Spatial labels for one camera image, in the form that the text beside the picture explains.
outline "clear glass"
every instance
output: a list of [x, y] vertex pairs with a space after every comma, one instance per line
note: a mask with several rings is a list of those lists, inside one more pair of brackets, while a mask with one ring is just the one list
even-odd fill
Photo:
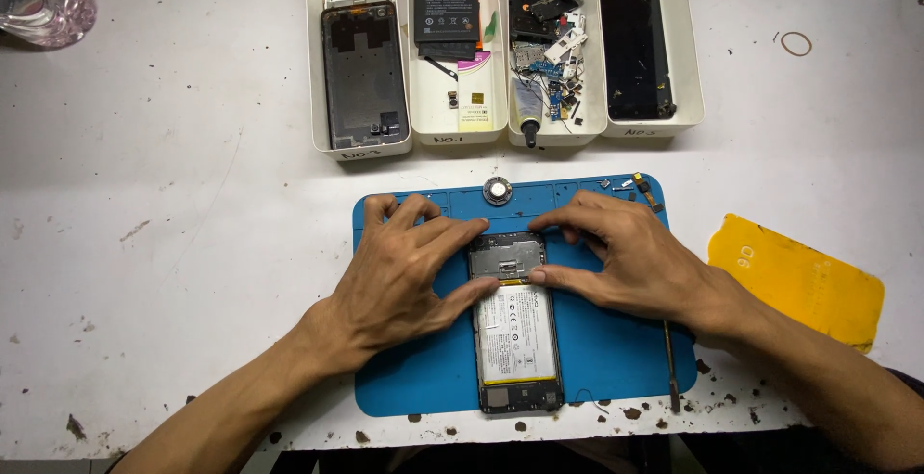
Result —
[[43, 47], [76, 43], [95, 22], [95, 0], [0, 0], [0, 28]]

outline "hand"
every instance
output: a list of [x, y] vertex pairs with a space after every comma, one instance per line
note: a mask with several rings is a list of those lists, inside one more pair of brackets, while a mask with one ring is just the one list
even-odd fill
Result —
[[578, 191], [563, 208], [542, 214], [530, 230], [561, 227], [565, 241], [584, 243], [603, 271], [544, 265], [533, 282], [564, 288], [601, 307], [687, 325], [700, 337], [720, 336], [750, 297], [724, 270], [710, 267], [637, 202]]
[[[358, 370], [387, 347], [445, 330], [500, 286], [497, 279], [481, 278], [444, 299], [433, 293], [436, 272], [484, 232], [488, 220], [440, 216], [433, 201], [417, 194], [400, 206], [392, 195], [369, 196], [363, 216], [362, 240], [340, 284], [299, 323], [314, 335], [316, 347], [336, 357], [342, 372]], [[424, 222], [414, 226], [421, 217]]]

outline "white plastic bin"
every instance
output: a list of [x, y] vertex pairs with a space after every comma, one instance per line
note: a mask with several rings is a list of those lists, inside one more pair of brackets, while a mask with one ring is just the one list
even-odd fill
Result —
[[483, 34], [484, 28], [491, 23], [492, 15], [497, 12], [494, 39], [482, 42], [482, 49], [491, 52], [488, 68], [491, 72], [491, 131], [460, 133], [458, 128], [459, 110], [450, 109], [447, 91], [455, 91], [457, 83], [432, 64], [417, 55], [414, 44], [414, 0], [408, 0], [409, 58], [405, 64], [407, 79], [410, 80], [411, 128], [415, 137], [427, 145], [445, 144], [479, 144], [493, 142], [501, 136], [507, 126], [507, 96], [504, 84], [504, 51], [506, 50], [506, 32], [501, 21], [500, 0], [478, 0], [479, 23]]
[[[351, 161], [369, 158], [386, 157], [407, 153], [411, 149], [410, 131], [408, 137], [393, 144], [369, 146], [366, 148], [331, 149], [330, 130], [327, 125], [327, 91], [324, 85], [324, 44], [321, 36], [321, 13], [324, 10], [323, 0], [306, 0], [308, 10], [308, 80], [309, 105], [311, 107], [311, 139], [314, 148], [336, 161]], [[395, 3], [398, 14], [398, 24], [405, 20], [402, 17], [400, 3]], [[399, 44], [405, 41], [398, 34]], [[408, 88], [408, 68], [404, 64], [402, 75], [405, 80], [405, 90]]]
[[604, 137], [673, 137], [698, 125], [705, 116], [689, 0], [661, 0], [661, 13], [667, 68], [677, 111], [665, 120], [612, 121], [603, 102], [600, 107], [608, 124]]
[[[603, 32], [600, 30], [599, 0], [584, 0], [584, 4], [575, 10], [586, 17], [584, 31], [588, 35], [582, 47], [584, 53], [584, 88], [581, 90], [581, 104], [577, 116], [583, 119], [581, 126], [577, 126], [573, 119], [565, 123], [552, 122], [543, 116], [539, 132], [536, 136], [536, 146], [583, 146], [603, 133], [607, 126], [607, 112], [605, 102], [605, 87], [603, 85]], [[504, 28], [510, 28], [509, 19], [504, 22]], [[507, 73], [507, 86], [510, 88], [510, 79], [515, 78], [509, 64], [504, 67]], [[516, 111], [512, 97], [508, 96], [510, 103], [510, 127], [507, 136], [516, 146], [525, 146], [526, 138], [520, 132], [519, 124], [515, 122]]]

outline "white work surface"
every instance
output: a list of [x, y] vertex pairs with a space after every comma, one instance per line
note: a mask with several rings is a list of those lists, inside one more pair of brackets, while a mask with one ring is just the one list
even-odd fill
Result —
[[[311, 145], [304, 0], [98, 2], [96, 27], [73, 47], [0, 48], [0, 458], [131, 448], [333, 291], [361, 196], [495, 174], [650, 173], [674, 234], [700, 257], [734, 212], [871, 272], [886, 295], [870, 357], [924, 377], [917, 0], [690, 0], [707, 114], [673, 140], [417, 145], [343, 165]], [[811, 38], [810, 55], [773, 41], [790, 30]], [[711, 373], [676, 416], [655, 397], [613, 401], [608, 416], [584, 404], [556, 417], [375, 419], [350, 376], [303, 397], [272, 428], [282, 440], [260, 447], [356, 447], [357, 432], [385, 446], [805, 421], [727, 355], [697, 355]], [[643, 402], [641, 418], [624, 416]], [[65, 429], [69, 414], [86, 441]]]

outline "adhesive tube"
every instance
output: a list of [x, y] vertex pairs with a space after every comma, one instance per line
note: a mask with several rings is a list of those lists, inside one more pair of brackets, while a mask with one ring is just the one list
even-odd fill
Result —
[[536, 134], [542, 122], [541, 91], [530, 88], [520, 79], [513, 79], [513, 82], [516, 122], [526, 137], [526, 147], [533, 149], [536, 147]]

